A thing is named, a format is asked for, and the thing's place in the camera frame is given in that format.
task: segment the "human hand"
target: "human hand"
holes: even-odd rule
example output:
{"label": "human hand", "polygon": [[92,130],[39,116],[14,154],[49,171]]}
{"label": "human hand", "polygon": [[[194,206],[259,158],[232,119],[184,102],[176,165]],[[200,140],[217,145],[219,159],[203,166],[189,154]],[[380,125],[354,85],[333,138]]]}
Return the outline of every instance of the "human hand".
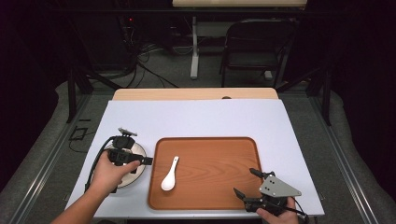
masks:
{"label": "human hand", "polygon": [[[296,208],[295,201],[291,197],[288,198],[287,207]],[[297,214],[291,211],[285,211],[278,217],[262,208],[257,209],[256,213],[270,224],[298,224]]]}
{"label": "human hand", "polygon": [[118,184],[122,183],[122,178],[139,165],[140,161],[131,161],[126,165],[116,166],[108,159],[108,152],[105,150],[96,164],[88,190],[95,190],[101,196],[107,197]]}

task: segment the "wooden tray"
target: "wooden tray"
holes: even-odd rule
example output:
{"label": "wooden tray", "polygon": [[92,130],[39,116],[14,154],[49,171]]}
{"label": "wooden tray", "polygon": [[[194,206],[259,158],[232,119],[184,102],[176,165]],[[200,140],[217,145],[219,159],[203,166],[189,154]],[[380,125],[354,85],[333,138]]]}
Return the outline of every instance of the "wooden tray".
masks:
{"label": "wooden tray", "polygon": [[[179,156],[176,185],[161,183]],[[247,197],[260,197],[262,179],[249,168],[261,170],[256,143],[248,137],[163,138],[156,146],[148,205],[156,210],[245,209],[233,188]]]}

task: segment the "white spoon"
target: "white spoon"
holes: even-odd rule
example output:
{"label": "white spoon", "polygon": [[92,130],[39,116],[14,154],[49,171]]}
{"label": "white spoon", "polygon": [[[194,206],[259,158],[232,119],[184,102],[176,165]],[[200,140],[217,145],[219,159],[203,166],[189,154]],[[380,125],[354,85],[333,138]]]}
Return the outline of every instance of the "white spoon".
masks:
{"label": "white spoon", "polygon": [[161,183],[161,188],[163,190],[171,190],[175,186],[175,168],[176,164],[178,162],[178,156],[174,157],[174,160],[172,162],[171,169],[169,170],[168,175],[165,177],[163,182]]}

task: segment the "black chair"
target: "black chair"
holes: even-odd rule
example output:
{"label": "black chair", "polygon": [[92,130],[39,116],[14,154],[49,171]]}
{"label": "black chair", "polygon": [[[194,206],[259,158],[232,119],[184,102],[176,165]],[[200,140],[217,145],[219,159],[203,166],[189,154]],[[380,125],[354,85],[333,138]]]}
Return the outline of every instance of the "black chair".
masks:
{"label": "black chair", "polygon": [[276,86],[286,47],[292,40],[295,22],[250,19],[234,23],[227,31],[221,60],[221,87],[226,69],[276,71]]}

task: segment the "white table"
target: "white table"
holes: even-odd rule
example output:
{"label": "white table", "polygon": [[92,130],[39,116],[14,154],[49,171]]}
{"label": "white table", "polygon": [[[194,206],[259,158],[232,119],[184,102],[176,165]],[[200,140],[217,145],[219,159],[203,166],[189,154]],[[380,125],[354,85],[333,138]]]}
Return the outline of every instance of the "white table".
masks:
{"label": "white table", "polygon": [[[253,92],[252,98],[256,99],[246,99],[250,91]],[[108,103],[67,206],[83,194],[84,184],[99,148],[108,137],[119,135],[117,129],[123,127],[138,133],[134,139],[146,150],[149,157],[154,155],[158,140],[164,137],[251,137],[257,144],[262,169],[265,172],[276,172],[278,178],[300,190],[303,196],[298,197],[297,200],[307,214],[324,215],[286,109],[282,101],[276,99],[274,93],[273,89],[120,91],[118,101],[113,100]],[[265,94],[269,95],[270,99],[257,99],[258,95],[264,98]],[[233,99],[219,100],[220,96],[231,96]],[[153,210],[147,203],[150,175],[151,166],[147,166],[134,183],[108,196],[95,217],[152,219],[257,217],[255,213],[248,213],[245,210]]]}
{"label": "white table", "polygon": [[[173,0],[173,7],[305,7],[307,0]],[[192,61],[190,78],[198,78],[198,36],[225,36],[230,22],[200,22],[192,17]]]}

